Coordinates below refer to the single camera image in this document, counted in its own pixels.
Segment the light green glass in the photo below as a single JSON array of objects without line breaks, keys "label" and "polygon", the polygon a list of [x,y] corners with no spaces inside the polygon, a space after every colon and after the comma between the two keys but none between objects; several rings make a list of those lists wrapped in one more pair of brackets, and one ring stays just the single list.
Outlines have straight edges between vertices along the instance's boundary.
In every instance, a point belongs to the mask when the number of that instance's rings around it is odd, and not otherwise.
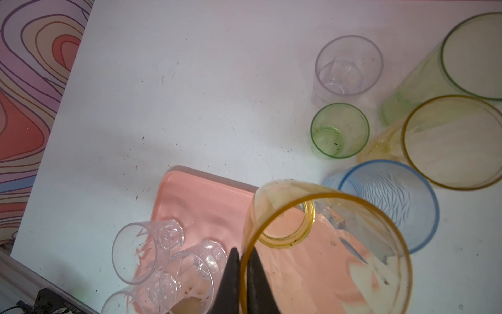
[{"label": "light green glass", "polygon": [[348,103],[332,103],[316,113],[309,129],[312,152],[323,159],[357,155],[370,138],[364,113]]}]

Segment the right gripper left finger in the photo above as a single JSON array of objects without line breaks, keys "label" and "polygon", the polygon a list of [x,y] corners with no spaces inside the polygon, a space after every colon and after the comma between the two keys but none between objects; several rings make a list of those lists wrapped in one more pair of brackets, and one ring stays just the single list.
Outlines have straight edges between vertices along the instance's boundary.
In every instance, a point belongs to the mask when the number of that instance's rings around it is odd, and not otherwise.
[{"label": "right gripper left finger", "polygon": [[227,259],[222,281],[214,300],[211,313],[213,314],[238,314],[240,294],[240,267],[239,251],[232,248]]}]

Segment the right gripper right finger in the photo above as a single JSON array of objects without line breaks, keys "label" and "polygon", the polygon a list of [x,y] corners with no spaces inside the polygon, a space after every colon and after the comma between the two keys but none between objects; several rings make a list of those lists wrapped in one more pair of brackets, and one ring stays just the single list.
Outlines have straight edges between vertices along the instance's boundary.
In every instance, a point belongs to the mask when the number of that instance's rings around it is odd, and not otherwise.
[{"label": "right gripper right finger", "polygon": [[256,248],[253,248],[247,264],[247,313],[281,314]]}]

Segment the brown glass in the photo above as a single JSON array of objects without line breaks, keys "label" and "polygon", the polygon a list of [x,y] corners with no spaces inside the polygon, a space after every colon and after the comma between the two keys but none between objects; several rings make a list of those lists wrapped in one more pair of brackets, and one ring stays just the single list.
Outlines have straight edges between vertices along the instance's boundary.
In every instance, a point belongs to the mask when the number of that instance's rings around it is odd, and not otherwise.
[{"label": "brown glass", "polygon": [[183,298],[172,306],[169,314],[204,314],[208,313],[213,304],[211,298],[198,298],[195,296]]}]

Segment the amber glass row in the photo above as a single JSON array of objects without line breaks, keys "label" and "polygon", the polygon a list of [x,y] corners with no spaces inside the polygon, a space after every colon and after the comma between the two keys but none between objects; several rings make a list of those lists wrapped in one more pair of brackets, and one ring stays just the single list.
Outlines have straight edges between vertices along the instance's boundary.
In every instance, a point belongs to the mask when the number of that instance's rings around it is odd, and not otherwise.
[{"label": "amber glass row", "polygon": [[397,226],[359,197],[293,179],[255,192],[244,221],[240,307],[257,253],[281,313],[405,313],[410,253]]}]

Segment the pink plastic tray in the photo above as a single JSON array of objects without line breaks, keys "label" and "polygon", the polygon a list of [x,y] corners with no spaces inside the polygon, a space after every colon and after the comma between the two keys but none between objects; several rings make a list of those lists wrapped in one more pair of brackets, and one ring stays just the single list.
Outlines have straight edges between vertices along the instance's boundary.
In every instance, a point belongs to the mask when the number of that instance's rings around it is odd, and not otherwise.
[{"label": "pink plastic tray", "polygon": [[213,178],[170,171],[159,187],[152,218],[178,220],[187,247],[211,239],[242,254],[244,221],[254,194]]}]

